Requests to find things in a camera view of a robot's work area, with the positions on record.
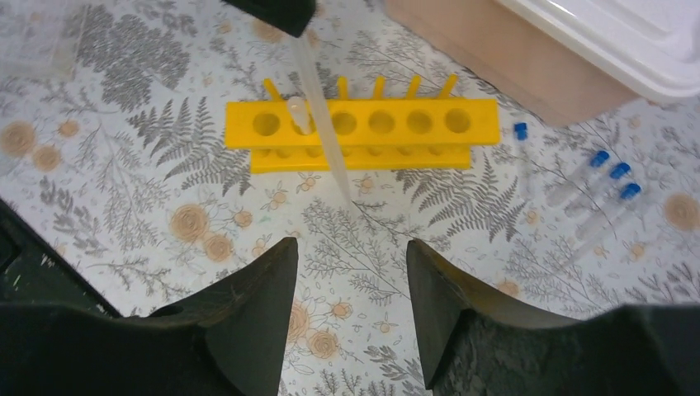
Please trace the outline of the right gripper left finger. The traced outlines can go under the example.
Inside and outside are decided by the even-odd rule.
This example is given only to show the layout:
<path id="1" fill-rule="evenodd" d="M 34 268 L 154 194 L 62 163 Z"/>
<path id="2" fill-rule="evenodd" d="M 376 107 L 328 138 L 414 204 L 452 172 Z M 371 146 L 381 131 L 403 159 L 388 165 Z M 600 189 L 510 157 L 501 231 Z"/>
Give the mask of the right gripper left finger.
<path id="1" fill-rule="evenodd" d="M 4 395 L 274 395 L 296 287 L 285 237 L 148 317 L 2 303 Z"/>

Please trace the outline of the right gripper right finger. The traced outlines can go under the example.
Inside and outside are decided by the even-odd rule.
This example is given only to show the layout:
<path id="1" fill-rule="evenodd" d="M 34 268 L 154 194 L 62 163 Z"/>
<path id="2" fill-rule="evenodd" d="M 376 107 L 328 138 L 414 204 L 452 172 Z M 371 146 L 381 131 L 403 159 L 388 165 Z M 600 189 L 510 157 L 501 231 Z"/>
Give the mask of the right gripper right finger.
<path id="1" fill-rule="evenodd" d="M 695 304 L 629 304 L 577 320 L 506 295 L 419 239 L 406 263 L 424 384 L 435 395 L 699 392 Z"/>

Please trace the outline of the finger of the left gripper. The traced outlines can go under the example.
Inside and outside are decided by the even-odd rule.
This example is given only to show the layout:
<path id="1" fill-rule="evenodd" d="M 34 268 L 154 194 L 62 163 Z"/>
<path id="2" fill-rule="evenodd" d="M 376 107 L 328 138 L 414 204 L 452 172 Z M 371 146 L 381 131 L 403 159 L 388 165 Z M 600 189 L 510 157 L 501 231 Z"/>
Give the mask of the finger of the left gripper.
<path id="1" fill-rule="evenodd" d="M 224 2 L 292 37 L 302 36 L 317 10 L 315 0 L 224 0 Z"/>

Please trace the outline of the yellow test tube rack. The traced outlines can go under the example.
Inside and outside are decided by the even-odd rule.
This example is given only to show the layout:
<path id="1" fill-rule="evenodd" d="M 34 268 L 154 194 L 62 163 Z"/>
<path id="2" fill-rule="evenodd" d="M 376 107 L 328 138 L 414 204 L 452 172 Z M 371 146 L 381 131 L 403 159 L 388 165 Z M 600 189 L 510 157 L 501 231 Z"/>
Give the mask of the yellow test tube rack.
<path id="1" fill-rule="evenodd" d="M 472 147 L 500 141 L 498 104 L 454 97 L 457 81 L 452 74 L 436 96 L 418 97 L 415 76 L 404 97 L 385 97 L 378 77 L 370 98 L 351 99 L 339 78 L 338 97 L 327 103 L 346 169 L 470 167 Z M 253 173 L 328 171 L 311 114 L 312 133 L 302 135 L 274 83 L 264 85 L 271 100 L 227 104 L 224 146 L 248 150 Z"/>

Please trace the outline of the pink plastic bin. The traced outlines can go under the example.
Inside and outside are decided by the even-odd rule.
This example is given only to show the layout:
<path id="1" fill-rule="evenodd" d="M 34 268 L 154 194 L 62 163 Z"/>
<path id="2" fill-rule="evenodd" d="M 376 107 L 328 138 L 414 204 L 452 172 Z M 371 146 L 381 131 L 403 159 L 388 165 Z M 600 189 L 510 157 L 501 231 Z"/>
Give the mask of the pink plastic bin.
<path id="1" fill-rule="evenodd" d="M 385 12 L 549 126 L 586 121 L 639 97 L 496 1 L 395 0 Z"/>

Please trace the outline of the white plastic bin lid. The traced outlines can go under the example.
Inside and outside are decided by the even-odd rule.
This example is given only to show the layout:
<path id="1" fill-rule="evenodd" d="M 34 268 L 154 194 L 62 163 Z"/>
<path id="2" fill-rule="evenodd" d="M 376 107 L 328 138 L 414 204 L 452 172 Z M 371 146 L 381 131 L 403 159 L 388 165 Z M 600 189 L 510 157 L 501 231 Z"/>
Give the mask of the white plastic bin lid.
<path id="1" fill-rule="evenodd" d="M 640 96 L 699 93 L 697 1 L 505 1 L 503 5 Z"/>

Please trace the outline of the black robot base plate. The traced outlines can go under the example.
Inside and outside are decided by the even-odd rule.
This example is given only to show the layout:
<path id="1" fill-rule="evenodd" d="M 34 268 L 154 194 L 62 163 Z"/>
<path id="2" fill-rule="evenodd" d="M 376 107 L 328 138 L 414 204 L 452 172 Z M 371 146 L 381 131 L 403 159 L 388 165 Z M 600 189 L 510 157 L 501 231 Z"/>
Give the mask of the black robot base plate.
<path id="1" fill-rule="evenodd" d="M 61 304 L 110 318 L 121 316 L 5 201 L 1 202 L 1 301 Z"/>

